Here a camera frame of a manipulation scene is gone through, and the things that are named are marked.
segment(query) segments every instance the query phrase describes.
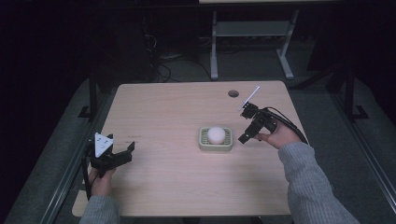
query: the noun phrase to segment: forearm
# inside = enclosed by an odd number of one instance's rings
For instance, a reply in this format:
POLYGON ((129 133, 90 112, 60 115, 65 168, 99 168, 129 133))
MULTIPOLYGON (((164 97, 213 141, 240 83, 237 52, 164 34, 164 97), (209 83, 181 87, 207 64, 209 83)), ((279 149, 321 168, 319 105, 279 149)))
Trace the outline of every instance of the forearm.
POLYGON ((92 196, 79 223, 120 223, 120 207, 107 196, 92 196))
POLYGON ((289 181, 289 207, 295 223, 359 223, 333 196, 315 151, 304 143, 283 146, 279 158, 289 181))

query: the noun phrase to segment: soap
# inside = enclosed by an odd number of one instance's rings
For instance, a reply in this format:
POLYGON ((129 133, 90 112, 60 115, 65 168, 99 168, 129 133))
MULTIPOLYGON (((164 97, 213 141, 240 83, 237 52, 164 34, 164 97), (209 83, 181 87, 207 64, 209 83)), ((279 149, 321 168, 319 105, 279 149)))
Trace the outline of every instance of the soap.
POLYGON ((207 140, 212 145, 220 145, 225 140, 225 131, 220 127, 212 127, 207 131, 207 140))

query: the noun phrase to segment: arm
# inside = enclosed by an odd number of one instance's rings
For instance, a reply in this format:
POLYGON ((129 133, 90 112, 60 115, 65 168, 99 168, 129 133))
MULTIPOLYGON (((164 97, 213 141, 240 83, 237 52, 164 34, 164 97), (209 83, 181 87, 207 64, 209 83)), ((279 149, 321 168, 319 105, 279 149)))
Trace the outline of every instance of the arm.
POLYGON ((333 196, 312 147, 294 142, 283 146, 278 155, 290 183, 289 207, 296 223, 359 223, 333 196))
POLYGON ((99 178, 98 171, 92 168, 89 176, 92 182, 92 196, 79 223, 120 223, 120 207, 109 197, 111 177, 115 172, 116 169, 107 171, 102 178, 99 178))

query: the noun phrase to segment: person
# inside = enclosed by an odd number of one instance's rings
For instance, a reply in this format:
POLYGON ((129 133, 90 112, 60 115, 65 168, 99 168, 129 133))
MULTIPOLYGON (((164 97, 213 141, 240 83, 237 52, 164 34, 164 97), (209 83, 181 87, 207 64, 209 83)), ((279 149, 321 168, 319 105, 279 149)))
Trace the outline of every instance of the person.
MULTIPOLYGON (((333 196, 332 187, 315 159, 315 151, 303 143, 297 134, 282 122, 275 120, 276 130, 255 136, 278 149, 289 182, 288 201, 293 222, 296 224, 359 223, 333 196)), ((108 197, 111 176, 92 183, 92 197, 80 223, 118 223, 119 206, 108 197)), ((90 179, 96 176, 92 169, 90 179)))

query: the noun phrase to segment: floor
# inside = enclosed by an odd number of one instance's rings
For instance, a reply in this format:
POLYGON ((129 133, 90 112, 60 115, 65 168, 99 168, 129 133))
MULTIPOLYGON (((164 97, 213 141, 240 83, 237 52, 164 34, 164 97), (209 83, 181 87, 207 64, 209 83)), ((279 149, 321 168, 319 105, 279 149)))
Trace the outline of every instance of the floor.
MULTIPOLYGON (((279 40, 264 40, 259 46, 244 45, 222 51, 219 54, 218 81, 282 80, 291 87, 317 73, 306 71, 315 42, 294 40, 287 57, 295 79, 285 79, 276 57, 279 43, 279 40)), ((185 55, 163 61, 153 82, 207 82, 211 81, 207 73, 209 68, 209 54, 204 50, 197 57, 185 55)), ((364 141, 374 149, 389 181, 396 186, 396 163, 393 159, 396 158, 393 150, 396 147, 396 129, 376 104, 370 90, 358 80, 355 104, 363 106, 369 119, 350 122, 338 104, 339 99, 343 99, 343 91, 329 94, 325 88, 328 81, 329 78, 325 77, 304 90, 290 91, 307 138, 316 149, 318 164, 332 183, 334 195, 361 223, 396 223, 395 212, 379 187, 355 132, 358 128, 364 141)), ((74 199, 82 188, 81 171, 72 167, 73 163, 78 164, 78 161, 73 161, 74 155, 84 146, 91 132, 103 127, 116 91, 99 92, 99 113, 93 122, 88 122, 88 119, 78 117, 80 109, 89 104, 88 81, 81 84, 6 223, 79 222, 79 217, 71 214, 74 199)), ((262 217, 262 223, 289 224, 290 221, 289 216, 262 217)), ((122 217, 121 223, 173 224, 183 223, 183 219, 122 217)), ((252 221, 250 217, 203 217, 200 223, 250 224, 252 221)))

